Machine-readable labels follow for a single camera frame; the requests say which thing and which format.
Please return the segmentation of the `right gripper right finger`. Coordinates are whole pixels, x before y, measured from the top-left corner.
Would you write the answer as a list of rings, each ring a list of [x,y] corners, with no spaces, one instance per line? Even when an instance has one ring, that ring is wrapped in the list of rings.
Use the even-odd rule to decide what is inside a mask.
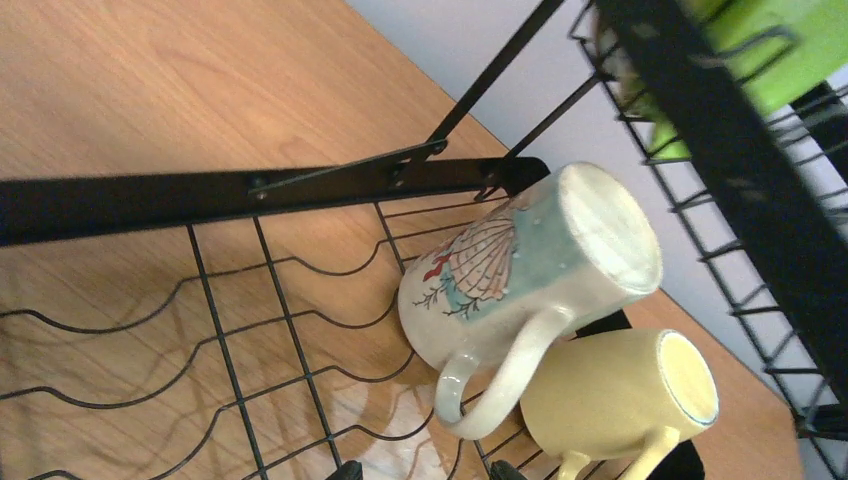
[[[494,461],[489,469],[490,480],[527,480],[513,465],[505,460]]]

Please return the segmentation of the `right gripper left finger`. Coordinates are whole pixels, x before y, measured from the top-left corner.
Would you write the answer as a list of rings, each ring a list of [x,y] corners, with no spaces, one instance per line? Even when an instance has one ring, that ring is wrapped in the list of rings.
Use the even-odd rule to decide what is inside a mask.
[[[326,480],[362,480],[363,467],[359,461],[349,460],[339,466]]]

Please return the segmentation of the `yellow handled white mug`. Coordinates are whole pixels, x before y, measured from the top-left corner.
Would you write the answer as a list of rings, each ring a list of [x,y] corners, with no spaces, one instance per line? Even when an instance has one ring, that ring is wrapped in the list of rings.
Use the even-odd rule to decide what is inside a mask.
[[[714,377],[672,329],[622,329],[551,347],[520,399],[535,443],[575,479],[594,461],[625,458],[645,479],[679,444],[716,422]]]

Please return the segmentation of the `tall seashell mug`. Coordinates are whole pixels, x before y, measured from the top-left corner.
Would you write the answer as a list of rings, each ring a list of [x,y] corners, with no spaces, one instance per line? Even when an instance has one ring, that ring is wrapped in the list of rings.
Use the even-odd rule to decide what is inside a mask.
[[[436,416],[479,440],[516,406],[556,339],[655,292],[662,277],[637,200],[578,162],[420,256],[400,281],[397,310],[413,350],[439,373]]]

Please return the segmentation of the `black wire dish rack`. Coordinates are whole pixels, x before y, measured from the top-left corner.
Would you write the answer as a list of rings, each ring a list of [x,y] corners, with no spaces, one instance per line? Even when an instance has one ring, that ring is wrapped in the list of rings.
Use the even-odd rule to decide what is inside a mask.
[[[540,3],[463,94],[429,138],[418,145],[335,167],[220,171],[119,177],[5,180],[1,243],[5,247],[164,229],[425,195],[497,191],[516,195],[546,169],[519,148],[500,158],[437,161],[448,135],[558,9]],[[687,147],[703,189],[671,198],[676,215],[714,203],[734,240],[701,259],[711,264],[744,252],[813,361],[813,373],[835,395],[828,405],[796,407],[800,437],[847,438],[847,240],[838,215],[803,184],[777,135],[674,1],[602,1],[612,46],[589,54],[585,89],[608,85],[603,62],[623,52]]]

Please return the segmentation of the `green plate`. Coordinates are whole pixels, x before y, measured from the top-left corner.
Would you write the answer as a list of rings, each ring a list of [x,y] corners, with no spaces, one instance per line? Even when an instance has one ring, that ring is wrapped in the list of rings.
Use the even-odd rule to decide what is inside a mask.
[[[847,63],[847,3],[842,0],[686,1],[705,25],[713,54],[691,54],[702,69],[727,68],[766,116]]]

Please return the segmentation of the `woven bamboo tray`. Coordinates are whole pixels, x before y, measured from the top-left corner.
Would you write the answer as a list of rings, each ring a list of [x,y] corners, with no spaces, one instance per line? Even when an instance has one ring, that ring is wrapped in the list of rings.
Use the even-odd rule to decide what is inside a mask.
[[[651,97],[643,93],[644,84],[633,68],[623,48],[617,46],[617,37],[608,27],[600,11],[593,10],[592,41],[595,55],[602,58],[602,70],[617,84],[615,98],[628,115],[648,118],[652,114]]]

